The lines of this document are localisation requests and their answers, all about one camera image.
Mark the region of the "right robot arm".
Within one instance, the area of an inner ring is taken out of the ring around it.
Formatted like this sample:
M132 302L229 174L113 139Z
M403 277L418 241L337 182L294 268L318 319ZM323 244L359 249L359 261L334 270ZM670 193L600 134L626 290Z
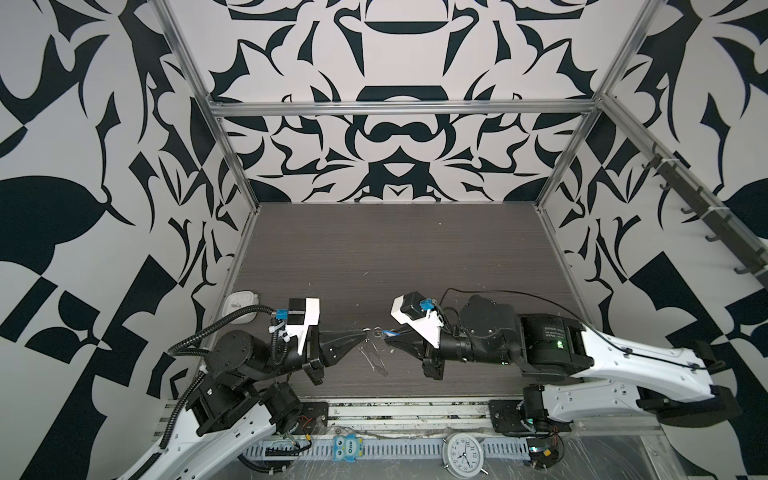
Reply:
M533 379L521 400L492 400L496 432L555 435L589 417L649 414L661 424L705 428L736 418L732 393L714 383L724 370L704 342L692 348L658 348L601 333L578 319L519 314L514 307L474 294L458 311L417 292L396 298L398 328L387 345L420 361L433 380L450 361L514 365Z

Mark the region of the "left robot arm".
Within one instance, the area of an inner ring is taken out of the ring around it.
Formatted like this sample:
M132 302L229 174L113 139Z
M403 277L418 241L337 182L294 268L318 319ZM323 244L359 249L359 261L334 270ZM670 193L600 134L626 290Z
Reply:
M326 368L362 343L363 329L309 330L303 345L291 340L282 364L270 347L235 330L207 353L199 372L180 396L160 439L124 473L126 479L210 479L243 457L257 442L279 436L286 452L249 467L277 474L311 447L311 432L326 406L304 406L286 378L303 371L319 384Z

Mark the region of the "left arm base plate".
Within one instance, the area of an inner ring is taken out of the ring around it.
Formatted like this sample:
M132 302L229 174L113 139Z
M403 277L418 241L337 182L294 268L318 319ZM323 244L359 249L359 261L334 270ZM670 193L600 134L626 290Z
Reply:
M327 429L329 417L329 403L325 401L310 401L302 404L301 412L297 418L293 435L317 435Z

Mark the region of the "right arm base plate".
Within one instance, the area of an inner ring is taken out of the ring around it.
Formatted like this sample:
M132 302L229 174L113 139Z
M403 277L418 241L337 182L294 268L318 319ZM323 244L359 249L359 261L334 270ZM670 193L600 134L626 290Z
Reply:
M489 417L496 433L505 436L534 435L537 430L526 416L524 401L493 399L488 402Z

